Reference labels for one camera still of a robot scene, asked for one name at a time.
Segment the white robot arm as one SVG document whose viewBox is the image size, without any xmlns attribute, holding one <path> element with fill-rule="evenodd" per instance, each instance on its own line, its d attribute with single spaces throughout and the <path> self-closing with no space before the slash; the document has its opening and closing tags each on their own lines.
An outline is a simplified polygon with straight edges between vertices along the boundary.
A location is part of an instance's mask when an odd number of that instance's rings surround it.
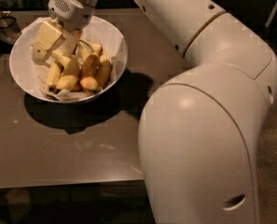
<svg viewBox="0 0 277 224">
<path fill-rule="evenodd" d="M 156 224 L 259 224 L 256 149 L 277 100 L 270 46 L 212 0 L 134 0 L 188 63 L 140 117 Z"/>
</svg>

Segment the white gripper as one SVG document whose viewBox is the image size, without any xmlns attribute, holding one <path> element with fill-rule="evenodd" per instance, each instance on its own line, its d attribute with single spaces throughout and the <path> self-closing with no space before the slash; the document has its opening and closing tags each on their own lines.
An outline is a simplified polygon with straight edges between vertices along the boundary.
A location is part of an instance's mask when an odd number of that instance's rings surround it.
<svg viewBox="0 0 277 224">
<path fill-rule="evenodd" d="M 64 29 L 52 20 L 42 22 L 33 45 L 33 58 L 40 62 L 46 61 L 59 46 L 64 55 L 73 53 L 82 36 L 80 30 L 91 20 L 93 7 L 77 0 L 49 0 L 48 11 L 50 17 Z"/>
</svg>

